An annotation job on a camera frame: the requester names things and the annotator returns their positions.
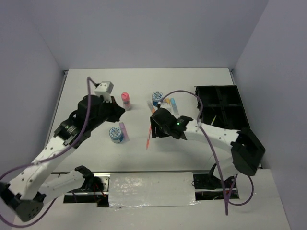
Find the orange-capped clear highlighter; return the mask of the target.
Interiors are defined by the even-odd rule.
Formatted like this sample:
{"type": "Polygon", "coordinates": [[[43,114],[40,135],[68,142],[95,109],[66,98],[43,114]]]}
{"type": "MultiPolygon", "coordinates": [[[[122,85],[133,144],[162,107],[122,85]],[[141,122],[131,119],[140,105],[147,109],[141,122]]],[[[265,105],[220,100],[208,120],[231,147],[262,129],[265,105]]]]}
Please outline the orange-capped clear highlighter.
{"type": "Polygon", "coordinates": [[[151,113],[153,114],[155,112],[155,108],[154,108],[152,102],[151,101],[147,101],[147,105],[148,105],[151,113]]]}

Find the blue paint jar near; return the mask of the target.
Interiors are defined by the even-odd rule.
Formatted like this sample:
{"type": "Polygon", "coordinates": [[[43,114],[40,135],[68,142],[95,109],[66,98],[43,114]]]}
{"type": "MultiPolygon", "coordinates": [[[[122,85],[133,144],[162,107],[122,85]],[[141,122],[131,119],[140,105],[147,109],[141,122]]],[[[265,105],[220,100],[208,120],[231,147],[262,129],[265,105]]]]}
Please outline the blue paint jar near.
{"type": "Polygon", "coordinates": [[[114,127],[110,128],[109,136],[110,136],[110,139],[114,143],[121,143],[124,139],[123,133],[122,133],[120,127],[118,127],[118,126],[114,126],[114,127]]]}

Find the purple highlighter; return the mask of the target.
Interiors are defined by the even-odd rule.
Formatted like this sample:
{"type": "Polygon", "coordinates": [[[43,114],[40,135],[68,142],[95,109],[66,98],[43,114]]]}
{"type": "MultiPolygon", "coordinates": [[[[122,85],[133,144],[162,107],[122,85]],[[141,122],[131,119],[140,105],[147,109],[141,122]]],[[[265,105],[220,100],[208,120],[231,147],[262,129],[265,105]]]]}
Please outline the purple highlighter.
{"type": "Polygon", "coordinates": [[[129,136],[128,136],[128,133],[127,133],[127,130],[126,130],[124,123],[120,122],[119,127],[121,129],[121,132],[123,133],[124,140],[129,141],[129,136]]]}

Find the silver tape-covered panel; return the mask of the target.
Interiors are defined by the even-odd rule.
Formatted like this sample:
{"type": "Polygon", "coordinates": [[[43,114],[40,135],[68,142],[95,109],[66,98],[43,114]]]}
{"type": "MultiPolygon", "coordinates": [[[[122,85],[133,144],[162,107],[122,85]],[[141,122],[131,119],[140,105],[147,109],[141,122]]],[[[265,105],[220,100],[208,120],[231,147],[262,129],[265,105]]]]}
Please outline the silver tape-covered panel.
{"type": "Polygon", "coordinates": [[[179,207],[197,204],[191,172],[115,173],[110,207],[179,207]]]}

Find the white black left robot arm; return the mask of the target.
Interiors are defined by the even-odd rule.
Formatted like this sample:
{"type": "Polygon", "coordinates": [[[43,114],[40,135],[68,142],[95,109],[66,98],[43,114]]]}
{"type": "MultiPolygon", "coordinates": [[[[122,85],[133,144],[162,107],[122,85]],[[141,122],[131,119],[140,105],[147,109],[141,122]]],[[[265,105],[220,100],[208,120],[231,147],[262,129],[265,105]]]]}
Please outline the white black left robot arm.
{"type": "Polygon", "coordinates": [[[85,166],[74,168],[61,178],[46,179],[57,166],[72,154],[91,132],[103,122],[118,122],[125,113],[114,98],[104,101],[103,96],[85,96],[68,119],[61,122],[53,137],[39,155],[18,176],[0,184],[0,197],[22,222],[34,219],[43,206],[62,194],[82,189],[89,191],[101,180],[85,166]]]}

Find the blue paint jar far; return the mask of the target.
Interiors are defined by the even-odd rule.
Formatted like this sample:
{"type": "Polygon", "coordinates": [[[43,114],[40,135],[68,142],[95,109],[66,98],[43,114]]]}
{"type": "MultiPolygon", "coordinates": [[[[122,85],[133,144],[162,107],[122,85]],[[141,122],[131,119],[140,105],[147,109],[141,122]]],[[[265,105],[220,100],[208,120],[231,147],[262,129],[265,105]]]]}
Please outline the blue paint jar far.
{"type": "Polygon", "coordinates": [[[157,107],[157,104],[163,99],[164,95],[160,91],[154,91],[152,94],[153,106],[157,107]]]}

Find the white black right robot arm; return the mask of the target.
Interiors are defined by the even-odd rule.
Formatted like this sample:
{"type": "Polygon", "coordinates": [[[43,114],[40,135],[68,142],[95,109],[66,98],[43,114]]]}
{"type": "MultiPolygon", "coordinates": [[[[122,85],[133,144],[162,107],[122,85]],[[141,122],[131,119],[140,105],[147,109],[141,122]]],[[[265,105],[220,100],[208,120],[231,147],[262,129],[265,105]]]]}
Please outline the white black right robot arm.
{"type": "Polygon", "coordinates": [[[239,173],[254,176],[265,153],[263,144],[246,127],[234,130],[210,126],[187,116],[176,118],[164,108],[155,111],[150,122],[153,138],[173,137],[203,142],[230,154],[229,158],[219,161],[209,175],[209,184],[213,187],[220,187],[227,178],[239,173]]]}

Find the orange pen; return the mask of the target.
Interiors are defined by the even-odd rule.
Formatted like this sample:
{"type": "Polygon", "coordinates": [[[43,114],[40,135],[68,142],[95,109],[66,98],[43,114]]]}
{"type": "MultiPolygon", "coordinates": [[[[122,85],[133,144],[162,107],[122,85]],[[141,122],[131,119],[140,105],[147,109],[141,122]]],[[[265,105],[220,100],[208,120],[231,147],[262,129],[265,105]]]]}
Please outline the orange pen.
{"type": "Polygon", "coordinates": [[[151,129],[151,126],[149,126],[148,137],[147,137],[147,140],[146,140],[146,150],[149,148],[151,133],[152,133],[152,129],[151,129]]]}

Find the blue paint jar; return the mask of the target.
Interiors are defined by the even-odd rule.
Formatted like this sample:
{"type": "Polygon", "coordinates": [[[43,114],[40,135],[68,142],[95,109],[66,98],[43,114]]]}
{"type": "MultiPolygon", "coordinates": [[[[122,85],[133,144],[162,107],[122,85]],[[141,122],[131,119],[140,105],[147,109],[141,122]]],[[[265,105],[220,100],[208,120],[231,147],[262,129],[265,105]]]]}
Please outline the blue paint jar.
{"type": "Polygon", "coordinates": [[[160,91],[154,91],[152,94],[153,106],[157,107],[157,104],[163,99],[164,95],[160,91]]]}
{"type": "Polygon", "coordinates": [[[121,143],[124,139],[123,133],[122,133],[120,127],[118,127],[118,126],[114,126],[114,127],[110,128],[109,136],[110,136],[110,139],[114,143],[121,143]]]}

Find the black four-compartment organizer tray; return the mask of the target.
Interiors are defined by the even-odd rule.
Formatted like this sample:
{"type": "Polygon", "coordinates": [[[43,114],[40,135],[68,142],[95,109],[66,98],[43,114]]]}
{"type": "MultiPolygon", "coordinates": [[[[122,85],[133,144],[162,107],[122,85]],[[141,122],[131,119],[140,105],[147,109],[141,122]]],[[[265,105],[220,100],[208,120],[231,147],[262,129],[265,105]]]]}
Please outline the black four-compartment organizer tray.
{"type": "Polygon", "coordinates": [[[215,115],[215,127],[241,130],[249,128],[245,109],[235,85],[196,86],[195,94],[201,99],[201,122],[211,125],[215,115]]]}

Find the blue highlighter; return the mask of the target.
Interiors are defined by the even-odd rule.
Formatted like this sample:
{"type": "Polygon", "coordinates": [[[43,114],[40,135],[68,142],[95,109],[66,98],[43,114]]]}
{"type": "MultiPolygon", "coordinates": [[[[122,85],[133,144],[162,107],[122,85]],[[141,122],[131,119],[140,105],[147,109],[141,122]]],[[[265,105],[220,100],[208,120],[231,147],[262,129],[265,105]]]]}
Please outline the blue highlighter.
{"type": "Polygon", "coordinates": [[[175,99],[174,98],[170,98],[170,103],[171,103],[174,115],[179,115],[175,99]]]}

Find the pink-capped marker tube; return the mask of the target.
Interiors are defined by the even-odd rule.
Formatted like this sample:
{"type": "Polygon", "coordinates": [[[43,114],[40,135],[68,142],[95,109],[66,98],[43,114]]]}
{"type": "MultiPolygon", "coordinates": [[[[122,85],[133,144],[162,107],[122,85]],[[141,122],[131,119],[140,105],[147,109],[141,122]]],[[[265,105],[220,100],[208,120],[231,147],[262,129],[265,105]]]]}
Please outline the pink-capped marker tube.
{"type": "Polygon", "coordinates": [[[127,92],[123,92],[121,94],[121,99],[122,99],[122,102],[123,102],[123,108],[125,110],[130,110],[131,108],[131,103],[130,103],[130,96],[127,92]]]}

